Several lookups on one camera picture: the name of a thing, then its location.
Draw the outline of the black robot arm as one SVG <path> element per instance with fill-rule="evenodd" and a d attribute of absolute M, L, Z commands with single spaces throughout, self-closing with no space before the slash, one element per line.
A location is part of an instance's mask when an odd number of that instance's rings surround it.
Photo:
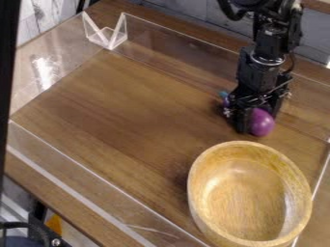
<path fill-rule="evenodd" d="M 294 49 L 300 44 L 303 5 L 300 0 L 216 0 L 225 17 L 239 21 L 252 14 L 253 43 L 237 56 L 237 86 L 223 97 L 223 115 L 236 132 L 265 136 L 290 95 Z"/>

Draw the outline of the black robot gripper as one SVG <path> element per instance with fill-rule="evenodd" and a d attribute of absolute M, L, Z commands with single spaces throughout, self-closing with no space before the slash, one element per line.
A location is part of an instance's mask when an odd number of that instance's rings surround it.
<path fill-rule="evenodd" d="M 261 106 L 275 118 L 283 98 L 288 94 L 292 76 L 288 71 L 280 72 L 279 65 L 255 60 L 251 46 L 244 47 L 237 56 L 237 85 L 229 92 L 233 103 L 251 103 Z M 251 126 L 251 108 L 239 108 L 232 116 L 232 124 L 237 133 L 247 134 Z"/>

